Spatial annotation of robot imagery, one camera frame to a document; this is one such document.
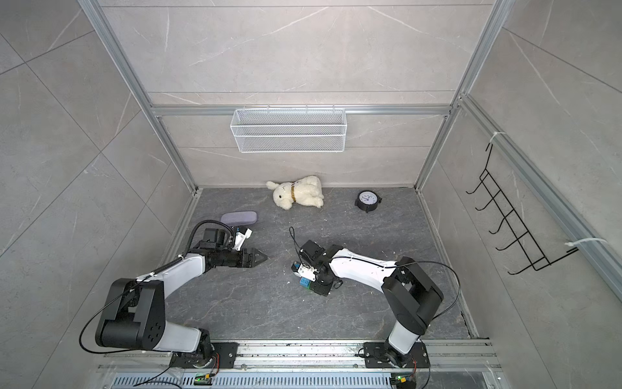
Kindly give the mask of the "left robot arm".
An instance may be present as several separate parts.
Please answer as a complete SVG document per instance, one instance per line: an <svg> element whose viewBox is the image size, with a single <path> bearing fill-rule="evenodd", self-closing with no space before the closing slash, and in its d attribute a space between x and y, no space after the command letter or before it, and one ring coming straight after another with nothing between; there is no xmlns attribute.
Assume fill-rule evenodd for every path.
<svg viewBox="0 0 622 389"><path fill-rule="evenodd" d="M85 329L79 334L79 346L93 355L167 352L194 367L210 366L216 361L216 351L209 331L169 322L166 299L215 267L252 268L267 260L266 254L254 248L196 248L145 275L118 279L112 283L105 305L92 316L99 319L94 338L102 350L84 344Z"/></svg>

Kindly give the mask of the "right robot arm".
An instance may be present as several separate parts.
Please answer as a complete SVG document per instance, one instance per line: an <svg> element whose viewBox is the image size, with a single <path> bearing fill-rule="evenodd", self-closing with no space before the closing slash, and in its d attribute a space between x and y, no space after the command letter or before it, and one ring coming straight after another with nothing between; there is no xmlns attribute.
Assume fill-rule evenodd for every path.
<svg viewBox="0 0 622 389"><path fill-rule="evenodd" d="M413 363L411 351L427 332L444 301L444 294L422 267L409 257L398 261L373 259L342 246L329 249L307 241L292 265L301 285L322 296L353 280L381 292L395 316L395 325L379 353L394 367Z"/></svg>

